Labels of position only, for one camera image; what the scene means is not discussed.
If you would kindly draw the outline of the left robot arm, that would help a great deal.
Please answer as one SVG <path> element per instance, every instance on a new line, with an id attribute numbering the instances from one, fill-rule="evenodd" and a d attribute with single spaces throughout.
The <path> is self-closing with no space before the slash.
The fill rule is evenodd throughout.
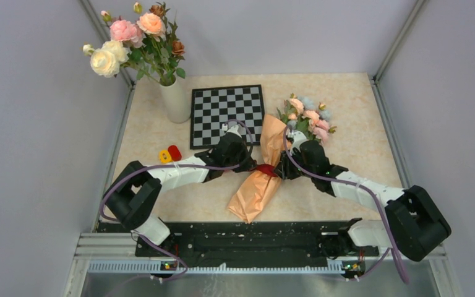
<path id="1" fill-rule="evenodd" d="M 242 137 L 228 132 L 214 147 L 184 160 L 153 166 L 130 162 L 108 188 L 102 204 L 113 214 L 113 220 L 147 238 L 150 248 L 165 256 L 173 250 L 174 240 L 165 223 L 152 214 L 160 194 L 188 184 L 206 183 L 225 171 L 239 173 L 256 167 Z"/>

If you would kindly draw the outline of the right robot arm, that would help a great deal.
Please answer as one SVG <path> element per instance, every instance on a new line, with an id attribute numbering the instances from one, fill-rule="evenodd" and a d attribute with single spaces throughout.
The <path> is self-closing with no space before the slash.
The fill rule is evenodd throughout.
<path id="1" fill-rule="evenodd" d="M 362 178 L 330 162 L 315 140 L 282 152 L 273 171 L 282 179 L 308 177 L 319 191 L 380 214 L 380 220 L 359 220 L 339 236 L 338 247 L 346 255 L 354 255 L 364 246 L 378 246 L 395 248 L 409 260 L 419 262 L 452 234 L 451 226 L 423 187 L 403 189 Z"/>

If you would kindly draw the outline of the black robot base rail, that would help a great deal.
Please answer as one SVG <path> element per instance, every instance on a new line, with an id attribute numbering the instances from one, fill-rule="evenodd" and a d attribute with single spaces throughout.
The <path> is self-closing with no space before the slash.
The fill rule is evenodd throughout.
<path id="1" fill-rule="evenodd" d="M 351 222 L 168 222 L 160 247 L 189 269 L 326 267 L 339 257 L 379 256 L 348 238 Z"/>

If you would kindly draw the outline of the dark red ribbon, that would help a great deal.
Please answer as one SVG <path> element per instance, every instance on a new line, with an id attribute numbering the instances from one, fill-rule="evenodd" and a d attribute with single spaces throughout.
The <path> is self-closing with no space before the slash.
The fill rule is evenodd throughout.
<path id="1" fill-rule="evenodd" d="M 275 173 L 275 167 L 269 164 L 257 165 L 256 170 L 271 177 L 278 177 Z"/>

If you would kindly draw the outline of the orange paper bouquet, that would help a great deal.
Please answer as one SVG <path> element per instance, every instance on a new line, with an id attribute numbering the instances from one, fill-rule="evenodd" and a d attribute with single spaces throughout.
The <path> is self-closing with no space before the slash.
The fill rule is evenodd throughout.
<path id="1" fill-rule="evenodd" d="M 283 136 L 285 127 L 289 126 L 303 132 L 310 140 L 322 148 L 329 134 L 336 127 L 330 125 L 331 112 L 325 103 L 316 104 L 305 96 L 291 94 L 284 102 L 284 111 L 277 111 L 276 116 L 265 115 L 260 136 L 262 164 L 276 166 L 284 151 Z M 230 199 L 227 209 L 246 223 L 251 223 L 271 201 L 280 187 L 282 179 L 271 177 L 254 170 L 241 184 Z"/>

